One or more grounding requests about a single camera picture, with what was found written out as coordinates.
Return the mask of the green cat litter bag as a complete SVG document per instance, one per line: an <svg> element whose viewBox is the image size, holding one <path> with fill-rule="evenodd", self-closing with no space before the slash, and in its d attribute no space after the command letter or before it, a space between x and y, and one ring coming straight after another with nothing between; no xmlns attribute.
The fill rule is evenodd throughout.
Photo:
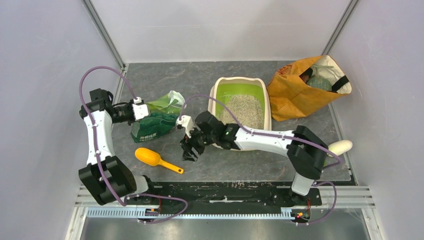
<svg viewBox="0 0 424 240"><path fill-rule="evenodd" d="M170 133L176 125L184 102L183 95L174 90L147 102L150 115L131 125L130 135L133 141L142 143Z"/></svg>

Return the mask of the yellow plastic scoop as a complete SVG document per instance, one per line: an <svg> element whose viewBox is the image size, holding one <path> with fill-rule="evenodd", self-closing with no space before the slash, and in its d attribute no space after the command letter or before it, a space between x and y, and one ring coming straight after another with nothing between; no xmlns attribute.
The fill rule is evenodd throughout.
<svg viewBox="0 0 424 240"><path fill-rule="evenodd" d="M173 164L171 164L167 161L164 161L161 158L159 153L152 151L148 148L140 147L140 148L135 150L134 155L139 161L141 161L141 162L143 162L143 163L145 163L149 166L152 166L152 167L162 166L162 167L169 169L171 171L174 171L178 174L184 173L183 168L180 168L176 165L173 165Z"/></svg>

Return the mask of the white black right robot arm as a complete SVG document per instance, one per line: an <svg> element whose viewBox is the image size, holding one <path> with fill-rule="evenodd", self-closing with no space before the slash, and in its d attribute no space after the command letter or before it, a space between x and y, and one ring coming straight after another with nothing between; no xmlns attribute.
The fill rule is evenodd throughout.
<svg viewBox="0 0 424 240"><path fill-rule="evenodd" d="M328 145L309 128L299 125L295 130L272 131L224 124L209 111L195 119L182 115L176 127L185 135L180 141L185 161L197 161L209 145L224 150L263 151L289 158L295 176L288 191L289 200L300 205L309 198L310 188L319 180L327 158Z"/></svg>

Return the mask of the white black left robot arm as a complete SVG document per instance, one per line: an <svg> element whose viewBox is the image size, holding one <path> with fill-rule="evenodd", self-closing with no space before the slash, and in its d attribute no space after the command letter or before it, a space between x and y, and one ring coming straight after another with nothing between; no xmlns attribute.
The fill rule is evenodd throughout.
<svg viewBox="0 0 424 240"><path fill-rule="evenodd" d="M79 169L78 177L94 200L103 206L137 189L134 175L115 154L113 124L131 125L149 116L150 111L140 97L120 106L113 104L110 91L98 88L89 94L91 101L79 111L87 128L89 151L86 167Z"/></svg>

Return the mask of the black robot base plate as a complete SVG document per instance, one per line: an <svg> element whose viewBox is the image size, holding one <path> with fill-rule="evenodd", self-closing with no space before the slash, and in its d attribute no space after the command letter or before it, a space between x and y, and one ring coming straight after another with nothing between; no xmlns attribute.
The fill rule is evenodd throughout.
<svg viewBox="0 0 424 240"><path fill-rule="evenodd" d="M152 182L148 194L131 198L129 205L159 205L161 214L277 214L281 208L321 206L321 194L312 188L306 197L295 197L289 181Z"/></svg>

